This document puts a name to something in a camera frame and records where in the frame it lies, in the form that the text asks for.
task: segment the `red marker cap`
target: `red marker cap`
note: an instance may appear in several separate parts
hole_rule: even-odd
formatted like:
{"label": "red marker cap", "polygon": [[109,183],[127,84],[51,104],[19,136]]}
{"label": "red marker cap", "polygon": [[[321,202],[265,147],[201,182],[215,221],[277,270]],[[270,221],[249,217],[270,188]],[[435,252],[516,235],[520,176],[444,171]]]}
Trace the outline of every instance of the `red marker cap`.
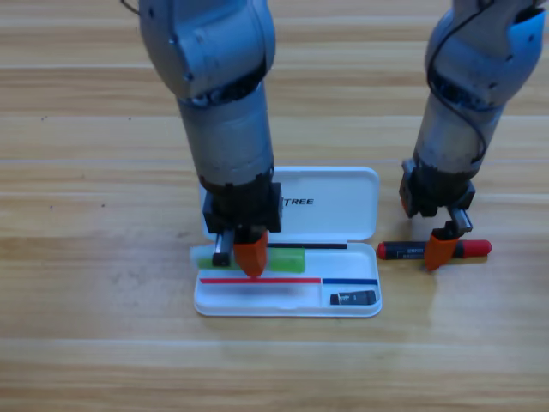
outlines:
{"label": "red marker cap", "polygon": [[462,240],[463,258],[483,258],[492,251],[488,240]]}

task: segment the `blue line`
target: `blue line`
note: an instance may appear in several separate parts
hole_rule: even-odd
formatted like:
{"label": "blue line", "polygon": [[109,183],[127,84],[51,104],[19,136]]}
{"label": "blue line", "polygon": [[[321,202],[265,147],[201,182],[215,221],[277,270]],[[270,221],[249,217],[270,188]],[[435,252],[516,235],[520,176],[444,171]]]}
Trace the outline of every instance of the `blue line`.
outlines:
{"label": "blue line", "polygon": [[374,285],[377,286],[377,279],[336,279],[325,278],[323,279],[323,285]]}

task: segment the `red line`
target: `red line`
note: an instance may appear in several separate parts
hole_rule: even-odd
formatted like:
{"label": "red line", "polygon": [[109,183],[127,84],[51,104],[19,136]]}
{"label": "red line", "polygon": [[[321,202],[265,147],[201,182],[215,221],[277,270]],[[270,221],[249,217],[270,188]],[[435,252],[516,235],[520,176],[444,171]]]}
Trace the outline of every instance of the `red line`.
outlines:
{"label": "red line", "polygon": [[320,283],[320,277],[258,277],[258,278],[224,278],[224,277],[205,277],[200,280],[205,284],[243,284],[243,283]]}

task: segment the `red marker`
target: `red marker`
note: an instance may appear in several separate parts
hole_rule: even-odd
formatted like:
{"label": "red marker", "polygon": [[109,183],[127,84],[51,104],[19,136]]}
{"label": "red marker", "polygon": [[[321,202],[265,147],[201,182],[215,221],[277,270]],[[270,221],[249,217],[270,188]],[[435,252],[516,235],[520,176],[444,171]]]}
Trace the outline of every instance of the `red marker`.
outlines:
{"label": "red marker", "polygon": [[[377,246],[377,256],[382,260],[423,259],[427,242],[383,242]],[[460,240],[453,258],[483,258],[492,251],[488,240]]]}

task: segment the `wooden table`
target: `wooden table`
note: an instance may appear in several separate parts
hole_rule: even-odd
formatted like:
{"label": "wooden table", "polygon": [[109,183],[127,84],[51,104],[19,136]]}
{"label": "wooden table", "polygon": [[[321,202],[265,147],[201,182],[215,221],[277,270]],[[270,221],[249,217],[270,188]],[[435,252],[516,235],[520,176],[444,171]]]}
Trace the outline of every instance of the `wooden table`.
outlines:
{"label": "wooden table", "polygon": [[[277,162],[377,170],[373,245],[445,219],[408,221],[398,186],[447,3],[271,2]],[[0,2],[2,412],[549,409],[549,55],[474,180],[486,262],[380,263],[373,319],[204,318],[194,168],[137,25],[115,0]]]}

